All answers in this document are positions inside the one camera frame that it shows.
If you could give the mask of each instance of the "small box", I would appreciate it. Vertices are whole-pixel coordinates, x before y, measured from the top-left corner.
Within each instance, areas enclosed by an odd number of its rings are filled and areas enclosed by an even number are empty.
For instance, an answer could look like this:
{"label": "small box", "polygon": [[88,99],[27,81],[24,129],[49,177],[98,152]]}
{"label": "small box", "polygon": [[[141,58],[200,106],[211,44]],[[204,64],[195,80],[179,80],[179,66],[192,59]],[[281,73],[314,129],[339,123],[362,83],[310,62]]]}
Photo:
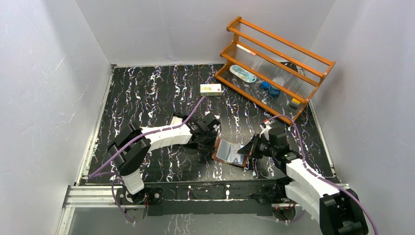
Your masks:
{"label": "small box", "polygon": [[222,86],[221,84],[200,84],[200,95],[222,95]]}
{"label": "small box", "polygon": [[290,102],[290,106],[293,106],[294,108],[298,108],[300,105],[301,105],[301,102],[294,98]]}

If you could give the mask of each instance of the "metal frame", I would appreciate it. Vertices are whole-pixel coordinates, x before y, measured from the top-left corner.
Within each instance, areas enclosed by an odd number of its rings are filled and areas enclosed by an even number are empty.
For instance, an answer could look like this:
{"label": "metal frame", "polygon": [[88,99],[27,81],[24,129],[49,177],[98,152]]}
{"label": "metal frame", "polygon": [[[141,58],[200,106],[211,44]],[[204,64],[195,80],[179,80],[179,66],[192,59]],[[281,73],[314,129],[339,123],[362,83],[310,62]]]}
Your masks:
{"label": "metal frame", "polygon": [[[114,191],[122,186],[114,186]],[[69,186],[57,235],[69,234],[76,208],[116,208],[111,186]],[[124,209],[144,209],[144,205],[121,205]]]}
{"label": "metal frame", "polygon": [[320,138],[322,139],[323,148],[325,149],[325,152],[326,152],[326,155],[327,155],[328,162],[329,162],[330,167],[332,168],[332,171],[333,171],[333,174],[334,174],[334,165],[333,165],[333,161],[332,161],[332,159],[331,159],[330,152],[328,151],[328,147],[327,147],[327,144],[326,144],[326,141],[325,141],[324,135],[323,135],[323,131],[322,131],[322,128],[321,128],[321,126],[320,126],[319,118],[318,118],[318,117],[317,117],[317,115],[315,114],[315,112],[316,112],[316,108],[314,107],[314,104],[313,104],[313,101],[312,101],[312,100],[310,100],[310,102],[309,102],[308,104],[310,105],[311,113],[313,114],[314,121],[316,122],[317,129],[318,129],[318,131],[319,131]]}
{"label": "metal frame", "polygon": [[88,175],[88,172],[91,166],[91,159],[92,159],[95,142],[96,142],[96,139],[98,138],[99,126],[101,125],[102,115],[104,114],[104,110],[105,110],[105,103],[107,102],[108,93],[110,92],[111,83],[113,81],[113,74],[114,74],[114,69],[112,69],[111,71],[110,80],[108,81],[107,89],[105,91],[104,97],[102,98],[101,106],[99,107],[99,113],[98,113],[98,116],[96,117],[95,127],[93,131],[91,132],[88,150],[82,161],[81,168],[78,173],[78,177],[76,178],[76,182],[75,182],[76,185],[80,184],[82,177]]}

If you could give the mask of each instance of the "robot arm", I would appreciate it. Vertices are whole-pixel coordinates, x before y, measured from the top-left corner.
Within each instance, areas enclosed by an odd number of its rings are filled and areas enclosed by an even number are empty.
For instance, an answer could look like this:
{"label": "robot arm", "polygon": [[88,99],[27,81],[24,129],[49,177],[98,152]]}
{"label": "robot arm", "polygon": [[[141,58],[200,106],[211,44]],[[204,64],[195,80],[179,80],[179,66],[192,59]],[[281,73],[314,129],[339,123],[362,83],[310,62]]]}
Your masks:
{"label": "robot arm", "polygon": [[[300,155],[290,150],[284,128],[261,126],[261,134],[238,150],[252,158],[271,157],[288,180],[281,181],[277,192],[300,204],[319,223],[324,235],[366,235],[369,233],[362,209],[345,193],[326,182]],[[357,198],[357,194],[347,189]]]}
{"label": "robot arm", "polygon": [[114,159],[130,194],[137,194],[144,188],[139,167],[143,163],[145,155],[152,150],[174,144],[183,144],[202,150],[213,149],[220,121],[213,114],[207,113],[203,118],[191,117],[185,125],[174,128],[186,118],[185,115],[173,114],[168,125],[151,128],[139,127],[136,123],[130,123],[109,144],[108,154],[112,156],[134,137],[145,132],[163,130],[138,139]]}

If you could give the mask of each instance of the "white plastic casing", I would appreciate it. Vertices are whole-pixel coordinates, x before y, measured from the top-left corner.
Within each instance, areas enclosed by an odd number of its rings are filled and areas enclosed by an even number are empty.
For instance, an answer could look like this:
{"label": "white plastic casing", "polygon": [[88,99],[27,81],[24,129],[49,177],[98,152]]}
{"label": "white plastic casing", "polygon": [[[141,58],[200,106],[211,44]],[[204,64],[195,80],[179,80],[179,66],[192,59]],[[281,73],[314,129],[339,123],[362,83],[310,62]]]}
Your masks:
{"label": "white plastic casing", "polygon": [[[153,130],[164,129],[173,127],[180,124],[183,121],[182,118],[173,117],[172,124],[162,127],[142,127],[142,132],[146,133]],[[165,130],[145,136],[150,140],[151,146],[148,152],[154,149],[171,146],[174,144],[187,144],[192,137],[190,129],[187,125],[183,125],[180,128]],[[141,178],[140,170],[137,169],[135,172],[122,176],[124,185],[127,187],[131,194],[136,194],[144,188],[144,182]]]}
{"label": "white plastic casing", "polygon": [[270,126],[270,122],[267,121],[267,123],[265,123],[265,127],[263,127],[262,125],[259,125],[259,127],[261,127],[261,133],[259,135],[264,134],[265,138],[267,138],[267,140],[270,139],[270,135],[268,134],[269,130],[271,130],[271,126]]}
{"label": "white plastic casing", "polygon": [[[308,164],[307,168],[321,176]],[[308,172],[302,159],[295,159],[287,164],[287,176],[295,180],[285,186],[287,197],[300,204],[320,223],[320,198],[324,194],[336,194],[339,190]]]}

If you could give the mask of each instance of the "black metal base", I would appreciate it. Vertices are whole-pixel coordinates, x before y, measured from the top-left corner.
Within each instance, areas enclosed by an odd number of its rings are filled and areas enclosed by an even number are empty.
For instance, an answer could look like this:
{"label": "black metal base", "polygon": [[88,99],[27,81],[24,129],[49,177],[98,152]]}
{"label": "black metal base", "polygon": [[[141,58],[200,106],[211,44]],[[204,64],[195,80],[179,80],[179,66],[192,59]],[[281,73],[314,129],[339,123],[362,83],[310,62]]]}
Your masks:
{"label": "black metal base", "polygon": [[278,195],[278,180],[211,181],[147,183],[134,195],[126,198],[126,188],[117,190],[122,205],[149,203],[148,215],[164,214],[228,214],[255,213],[272,216],[272,203],[282,203],[285,195]]}

